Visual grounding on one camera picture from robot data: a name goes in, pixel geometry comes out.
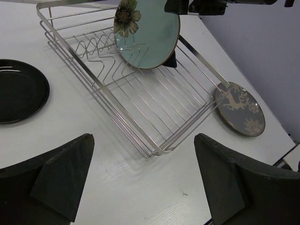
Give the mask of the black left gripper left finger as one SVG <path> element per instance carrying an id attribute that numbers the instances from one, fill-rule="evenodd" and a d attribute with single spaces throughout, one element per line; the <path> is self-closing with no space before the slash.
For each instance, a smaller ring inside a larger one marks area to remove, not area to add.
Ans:
<path id="1" fill-rule="evenodd" d="M 2 225 L 75 221 L 94 152 L 92 134 L 0 170 Z"/>

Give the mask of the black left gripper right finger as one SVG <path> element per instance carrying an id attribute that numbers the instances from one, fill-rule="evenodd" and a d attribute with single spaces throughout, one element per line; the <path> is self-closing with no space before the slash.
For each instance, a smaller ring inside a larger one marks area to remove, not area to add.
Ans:
<path id="1" fill-rule="evenodd" d="M 300 174 L 234 151 L 205 134 L 194 138 L 215 225 L 298 225 Z"/>

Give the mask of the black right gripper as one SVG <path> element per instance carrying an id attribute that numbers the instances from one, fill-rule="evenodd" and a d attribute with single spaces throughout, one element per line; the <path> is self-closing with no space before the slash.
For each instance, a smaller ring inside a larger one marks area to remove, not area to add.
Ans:
<path id="1" fill-rule="evenodd" d="M 272 5 L 277 0 L 167 0 L 164 11 L 176 15 L 224 15 L 228 4 Z"/>

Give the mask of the teal flower plate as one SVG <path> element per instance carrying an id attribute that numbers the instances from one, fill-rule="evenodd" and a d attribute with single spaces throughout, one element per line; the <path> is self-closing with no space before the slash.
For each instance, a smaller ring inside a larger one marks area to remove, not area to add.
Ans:
<path id="1" fill-rule="evenodd" d="M 175 48 L 180 17 L 165 12 L 165 0 L 122 0 L 114 16 L 113 32 L 124 60 L 139 69 L 176 68 Z"/>

